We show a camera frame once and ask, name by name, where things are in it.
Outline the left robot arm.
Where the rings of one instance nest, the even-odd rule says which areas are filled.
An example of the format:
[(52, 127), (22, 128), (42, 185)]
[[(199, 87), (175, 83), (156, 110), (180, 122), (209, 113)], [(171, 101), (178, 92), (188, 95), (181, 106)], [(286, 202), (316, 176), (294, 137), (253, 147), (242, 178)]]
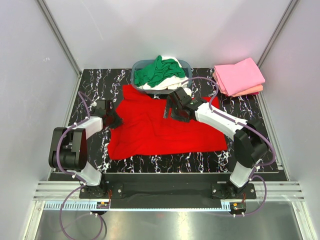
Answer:
[(112, 100), (97, 100), (89, 117), (69, 127), (53, 130), (49, 166), (77, 178), (95, 197), (103, 198), (108, 193), (107, 181), (88, 162), (87, 140), (106, 128), (116, 129), (122, 124)]

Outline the red t-shirt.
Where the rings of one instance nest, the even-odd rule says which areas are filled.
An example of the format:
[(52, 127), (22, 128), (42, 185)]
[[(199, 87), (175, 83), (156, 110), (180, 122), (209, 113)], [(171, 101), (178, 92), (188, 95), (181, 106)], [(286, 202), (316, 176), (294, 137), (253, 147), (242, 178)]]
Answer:
[(123, 100), (116, 108), (123, 124), (112, 129), (107, 146), (112, 160), (135, 155), (171, 155), (225, 151), (225, 135), (204, 123), (164, 118), (166, 100), (152, 99), (131, 85), (123, 85)]

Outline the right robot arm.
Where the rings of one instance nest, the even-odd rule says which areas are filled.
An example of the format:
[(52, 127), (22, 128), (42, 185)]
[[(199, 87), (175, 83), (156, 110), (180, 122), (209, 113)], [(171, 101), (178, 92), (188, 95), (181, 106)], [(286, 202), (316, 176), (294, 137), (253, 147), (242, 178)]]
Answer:
[(234, 117), (212, 105), (212, 100), (192, 99), (182, 87), (171, 92), (166, 98), (163, 117), (188, 123), (194, 120), (206, 124), (233, 140), (236, 164), (229, 180), (212, 190), (217, 199), (240, 198), (252, 178), (260, 159), (269, 146), (266, 137), (259, 132), (259, 121), (248, 121)]

